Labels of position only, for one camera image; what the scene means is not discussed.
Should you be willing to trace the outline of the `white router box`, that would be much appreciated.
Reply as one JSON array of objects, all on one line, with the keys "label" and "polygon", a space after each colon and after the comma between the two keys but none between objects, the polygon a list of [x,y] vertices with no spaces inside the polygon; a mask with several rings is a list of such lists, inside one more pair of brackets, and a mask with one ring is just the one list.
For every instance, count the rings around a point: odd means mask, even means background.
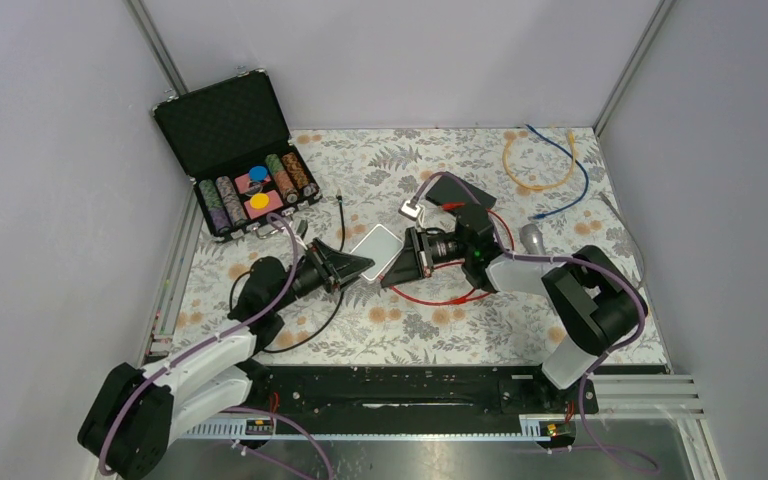
[{"label": "white router box", "polygon": [[373,261],[360,277],[367,283],[380,280],[404,246],[404,240],[382,224],[376,224],[350,251],[350,254]]}]

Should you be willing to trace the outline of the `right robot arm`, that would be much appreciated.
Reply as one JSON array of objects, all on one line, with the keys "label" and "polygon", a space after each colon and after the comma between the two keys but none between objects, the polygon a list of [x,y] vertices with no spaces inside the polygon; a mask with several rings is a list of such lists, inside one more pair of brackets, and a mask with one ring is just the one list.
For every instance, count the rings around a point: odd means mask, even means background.
[{"label": "right robot arm", "polygon": [[622,338],[644,327],[648,308],[637,289],[593,245],[567,257],[517,254],[498,236],[487,208],[475,203],[459,206],[450,232],[408,228],[402,251],[380,284],[393,289],[429,278],[438,265],[457,261],[476,291],[546,297],[566,337],[542,362],[543,378],[535,382],[533,396],[543,410],[557,412],[572,400],[575,382]]}]

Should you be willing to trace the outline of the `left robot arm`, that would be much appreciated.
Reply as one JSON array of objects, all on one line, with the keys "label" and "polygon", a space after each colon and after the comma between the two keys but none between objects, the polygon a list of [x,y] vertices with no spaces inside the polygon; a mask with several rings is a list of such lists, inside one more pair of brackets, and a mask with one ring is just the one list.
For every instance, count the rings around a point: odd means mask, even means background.
[{"label": "left robot arm", "polygon": [[271,387],[240,365],[282,329],[279,311],[317,289],[341,291],[374,264],[319,239],[295,244],[289,265],[275,257],[255,261],[219,331],[163,360],[141,368],[122,363],[108,373],[78,443],[96,456],[101,474],[142,479],[201,422],[238,405],[261,409]]}]

